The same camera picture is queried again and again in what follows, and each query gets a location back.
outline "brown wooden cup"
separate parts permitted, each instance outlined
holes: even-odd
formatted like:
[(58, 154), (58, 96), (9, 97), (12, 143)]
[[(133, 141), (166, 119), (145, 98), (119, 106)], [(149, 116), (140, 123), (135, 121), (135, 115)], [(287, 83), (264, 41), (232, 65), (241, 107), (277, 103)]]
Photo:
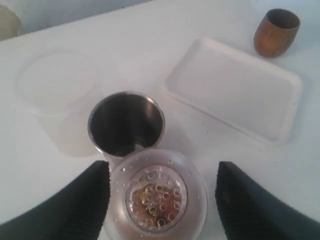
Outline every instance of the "brown wooden cup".
[(258, 54), (275, 58), (283, 54), (293, 43), (300, 19), (284, 9), (269, 10), (254, 35), (254, 47)]

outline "white wall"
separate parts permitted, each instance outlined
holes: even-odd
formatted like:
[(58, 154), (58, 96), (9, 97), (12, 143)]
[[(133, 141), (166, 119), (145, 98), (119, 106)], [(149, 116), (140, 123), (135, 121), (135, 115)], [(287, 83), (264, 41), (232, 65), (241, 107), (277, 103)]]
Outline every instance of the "white wall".
[(0, 0), (29, 33), (150, 0)]

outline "jar lid with holes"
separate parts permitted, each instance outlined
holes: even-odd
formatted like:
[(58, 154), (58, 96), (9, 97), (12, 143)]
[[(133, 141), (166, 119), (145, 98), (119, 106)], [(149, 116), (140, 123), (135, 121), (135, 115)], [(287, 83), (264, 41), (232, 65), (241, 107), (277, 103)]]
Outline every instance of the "jar lid with holes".
[(181, 153), (149, 148), (128, 156), (110, 177), (104, 223), (110, 240), (195, 240), (205, 224), (205, 184)]

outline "stainless steel cup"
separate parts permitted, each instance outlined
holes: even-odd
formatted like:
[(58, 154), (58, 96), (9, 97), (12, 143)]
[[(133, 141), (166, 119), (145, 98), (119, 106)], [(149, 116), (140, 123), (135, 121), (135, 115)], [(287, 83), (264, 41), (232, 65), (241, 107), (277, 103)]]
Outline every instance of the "stainless steel cup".
[(92, 110), (88, 120), (91, 141), (112, 160), (122, 160), (137, 150), (157, 146), (164, 132), (165, 116), (159, 105), (136, 92), (106, 97)]

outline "plastic tray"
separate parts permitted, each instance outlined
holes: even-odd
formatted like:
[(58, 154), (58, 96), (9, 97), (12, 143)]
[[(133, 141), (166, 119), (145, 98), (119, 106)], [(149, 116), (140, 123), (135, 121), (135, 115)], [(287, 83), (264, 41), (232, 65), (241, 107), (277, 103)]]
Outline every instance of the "plastic tray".
[(190, 47), (164, 89), (271, 145), (286, 142), (302, 91), (293, 73), (217, 41)]

